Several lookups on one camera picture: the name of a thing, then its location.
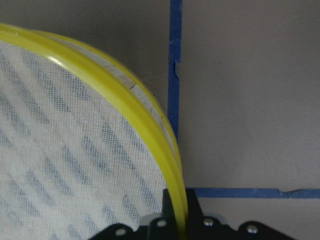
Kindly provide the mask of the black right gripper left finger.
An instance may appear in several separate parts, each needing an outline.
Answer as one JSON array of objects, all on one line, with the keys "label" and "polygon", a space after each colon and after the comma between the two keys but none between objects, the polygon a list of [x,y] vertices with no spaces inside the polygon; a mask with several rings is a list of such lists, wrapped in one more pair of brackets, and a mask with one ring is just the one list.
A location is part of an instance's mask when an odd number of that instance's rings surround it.
[{"label": "black right gripper left finger", "polygon": [[162,191],[162,209],[149,224],[150,240],[177,240],[178,230],[168,189]]}]

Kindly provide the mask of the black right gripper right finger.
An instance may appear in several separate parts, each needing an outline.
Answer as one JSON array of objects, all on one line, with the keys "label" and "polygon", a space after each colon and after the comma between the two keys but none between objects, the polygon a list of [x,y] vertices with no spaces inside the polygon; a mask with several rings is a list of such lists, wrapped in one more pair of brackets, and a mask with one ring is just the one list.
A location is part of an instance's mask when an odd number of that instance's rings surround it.
[{"label": "black right gripper right finger", "polygon": [[186,219],[186,235],[188,240],[206,240],[204,215],[193,189],[186,189],[188,215]]}]

